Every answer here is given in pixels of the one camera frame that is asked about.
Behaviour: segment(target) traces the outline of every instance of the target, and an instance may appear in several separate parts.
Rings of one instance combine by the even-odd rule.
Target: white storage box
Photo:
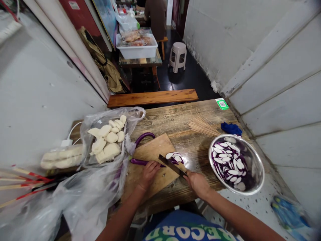
[[[154,35],[147,34],[152,39],[151,44],[148,46],[133,46],[133,47],[117,47],[118,43],[121,42],[121,35],[116,36],[116,47],[120,50],[124,59],[143,59],[143,58],[154,58],[156,56],[156,49],[158,44],[154,38]]]

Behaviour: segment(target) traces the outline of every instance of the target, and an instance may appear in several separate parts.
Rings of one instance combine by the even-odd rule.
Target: person's left hand
[[[147,191],[148,188],[153,183],[156,173],[161,168],[161,164],[156,161],[150,161],[144,167],[142,176],[140,178],[138,186],[142,188],[144,191]]]

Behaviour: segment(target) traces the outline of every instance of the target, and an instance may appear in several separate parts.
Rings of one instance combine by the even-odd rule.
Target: knife blade
[[[183,172],[181,169],[179,169],[170,160],[166,159],[161,154],[159,154],[158,159],[160,159],[164,164],[166,164],[169,168],[171,168],[174,172],[179,174],[181,177],[187,176],[185,172]]]

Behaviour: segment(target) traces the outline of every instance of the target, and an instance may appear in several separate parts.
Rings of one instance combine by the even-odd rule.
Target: blue cloth
[[[144,241],[166,240],[237,240],[221,226],[204,217],[183,210],[176,210],[160,220],[143,239]]]
[[[241,129],[235,124],[228,124],[224,122],[224,123],[221,123],[221,128],[227,134],[231,134],[231,135],[237,134],[238,136],[242,136]]]

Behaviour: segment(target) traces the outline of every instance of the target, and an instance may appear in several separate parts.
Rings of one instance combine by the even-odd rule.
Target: qr code
[[[78,6],[78,3],[77,3],[77,2],[72,2],[72,1],[70,1],[70,2],[69,2],[69,5],[71,6],[71,8],[72,8],[73,10],[80,10],[80,7]]]
[[[226,107],[226,104],[224,103],[224,101],[219,101],[218,103],[220,104],[221,107]]]

